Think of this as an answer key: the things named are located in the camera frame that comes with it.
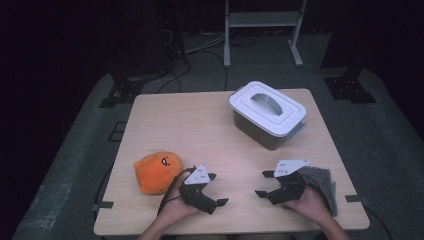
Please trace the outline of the black stand base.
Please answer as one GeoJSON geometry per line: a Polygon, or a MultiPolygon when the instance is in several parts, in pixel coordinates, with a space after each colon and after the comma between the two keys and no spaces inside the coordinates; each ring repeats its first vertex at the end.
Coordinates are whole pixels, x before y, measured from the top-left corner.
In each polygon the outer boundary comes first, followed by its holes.
{"type": "Polygon", "coordinates": [[[144,82],[130,80],[124,73],[112,72],[113,86],[107,97],[103,98],[100,108],[113,108],[117,104],[133,103],[142,92],[144,82]]]}
{"type": "Polygon", "coordinates": [[[335,100],[350,100],[352,103],[375,103],[373,95],[366,91],[358,80],[361,68],[347,68],[341,76],[325,77],[324,82],[335,100]]]}

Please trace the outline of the grey fluffy cloth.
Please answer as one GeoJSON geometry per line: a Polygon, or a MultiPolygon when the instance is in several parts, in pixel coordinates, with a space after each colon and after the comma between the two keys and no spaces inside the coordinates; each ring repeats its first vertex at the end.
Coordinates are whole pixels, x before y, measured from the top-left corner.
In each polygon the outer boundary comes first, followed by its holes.
{"type": "Polygon", "coordinates": [[[333,217],[338,215],[336,201],[336,183],[333,181],[329,169],[305,166],[299,170],[304,180],[320,190],[323,195],[323,201],[333,217]]]}

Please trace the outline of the person's right hand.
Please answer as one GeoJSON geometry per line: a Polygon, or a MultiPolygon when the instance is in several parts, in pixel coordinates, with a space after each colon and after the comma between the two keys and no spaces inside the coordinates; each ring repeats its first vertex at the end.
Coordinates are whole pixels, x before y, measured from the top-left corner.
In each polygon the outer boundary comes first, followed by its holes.
{"type": "Polygon", "coordinates": [[[284,202],[283,205],[303,215],[320,227],[328,225],[333,220],[320,194],[311,187],[306,187],[298,200],[290,200],[284,202]]]}

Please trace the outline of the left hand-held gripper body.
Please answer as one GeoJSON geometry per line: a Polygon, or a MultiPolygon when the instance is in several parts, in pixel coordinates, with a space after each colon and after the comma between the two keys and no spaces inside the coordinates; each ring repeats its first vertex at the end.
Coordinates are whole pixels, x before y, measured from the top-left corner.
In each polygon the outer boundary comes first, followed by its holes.
{"type": "Polygon", "coordinates": [[[203,194],[203,189],[212,181],[204,164],[195,167],[179,187],[183,201],[202,212],[212,214],[216,209],[216,201],[203,194]]]}

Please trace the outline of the white metal stand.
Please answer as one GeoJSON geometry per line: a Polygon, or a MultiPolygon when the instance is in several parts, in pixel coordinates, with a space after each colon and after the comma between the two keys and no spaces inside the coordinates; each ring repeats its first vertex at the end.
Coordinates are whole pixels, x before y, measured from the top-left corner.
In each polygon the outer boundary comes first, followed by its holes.
{"type": "Polygon", "coordinates": [[[297,48],[297,42],[303,23],[303,18],[308,0],[301,0],[297,11],[279,12],[231,12],[229,0],[225,0],[225,20],[224,20],[224,46],[223,65],[231,66],[231,46],[230,30],[235,28],[266,28],[266,27],[293,27],[294,33],[288,40],[288,46],[294,63],[297,67],[304,65],[297,48]]]}

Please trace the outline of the black tape strip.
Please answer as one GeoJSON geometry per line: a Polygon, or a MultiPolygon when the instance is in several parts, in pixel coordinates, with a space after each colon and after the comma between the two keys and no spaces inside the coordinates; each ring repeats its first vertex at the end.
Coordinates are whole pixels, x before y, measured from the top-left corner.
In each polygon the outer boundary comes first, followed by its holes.
{"type": "Polygon", "coordinates": [[[370,201],[367,198],[361,197],[359,195],[346,195],[345,199],[348,203],[360,202],[363,205],[370,204],[370,201]]]}
{"type": "Polygon", "coordinates": [[[98,212],[101,208],[112,209],[114,203],[110,201],[101,201],[98,203],[94,203],[92,206],[92,211],[98,212]]]}

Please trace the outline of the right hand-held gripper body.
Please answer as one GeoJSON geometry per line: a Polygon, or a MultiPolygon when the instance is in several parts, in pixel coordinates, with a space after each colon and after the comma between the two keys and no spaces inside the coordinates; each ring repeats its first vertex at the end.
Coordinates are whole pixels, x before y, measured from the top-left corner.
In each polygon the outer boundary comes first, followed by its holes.
{"type": "Polygon", "coordinates": [[[298,200],[303,195],[306,182],[299,170],[308,163],[308,160],[278,161],[273,177],[279,182],[280,188],[268,193],[268,200],[273,205],[298,200]]]}

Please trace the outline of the brown transparent storage box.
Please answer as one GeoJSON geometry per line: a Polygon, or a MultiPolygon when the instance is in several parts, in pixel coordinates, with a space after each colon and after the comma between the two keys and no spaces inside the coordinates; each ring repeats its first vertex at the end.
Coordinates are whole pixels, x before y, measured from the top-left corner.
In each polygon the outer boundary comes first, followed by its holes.
{"type": "Polygon", "coordinates": [[[235,126],[239,130],[270,151],[277,150],[286,140],[293,138],[305,126],[303,122],[299,122],[287,135],[276,137],[250,122],[236,111],[233,111],[233,119],[235,126]]]}

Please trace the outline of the white box lid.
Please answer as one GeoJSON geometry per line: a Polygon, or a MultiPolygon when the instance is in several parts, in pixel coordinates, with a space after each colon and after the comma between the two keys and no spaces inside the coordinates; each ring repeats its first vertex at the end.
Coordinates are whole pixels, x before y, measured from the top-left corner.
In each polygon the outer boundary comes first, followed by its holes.
{"type": "Polygon", "coordinates": [[[233,110],[274,137],[288,136],[306,117],[306,108],[259,81],[249,82],[230,95],[233,110]]]}

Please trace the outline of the person's left hand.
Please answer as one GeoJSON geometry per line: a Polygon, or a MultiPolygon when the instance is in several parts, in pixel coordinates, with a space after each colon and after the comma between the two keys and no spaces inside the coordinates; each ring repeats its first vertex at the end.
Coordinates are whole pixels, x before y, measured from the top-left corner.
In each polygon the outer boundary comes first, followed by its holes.
{"type": "Polygon", "coordinates": [[[165,205],[157,216],[157,222],[163,229],[182,221],[183,219],[199,213],[193,206],[187,205],[181,197],[179,190],[173,191],[165,201],[165,205]]]}

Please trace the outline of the orange plush toy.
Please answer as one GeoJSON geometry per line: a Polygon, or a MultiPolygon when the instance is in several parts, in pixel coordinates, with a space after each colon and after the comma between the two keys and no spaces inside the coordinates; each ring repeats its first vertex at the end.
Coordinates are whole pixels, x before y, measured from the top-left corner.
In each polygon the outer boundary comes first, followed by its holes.
{"type": "Polygon", "coordinates": [[[181,158],[169,151],[155,152],[133,163],[140,191],[149,195],[166,192],[183,167],[181,158]]]}

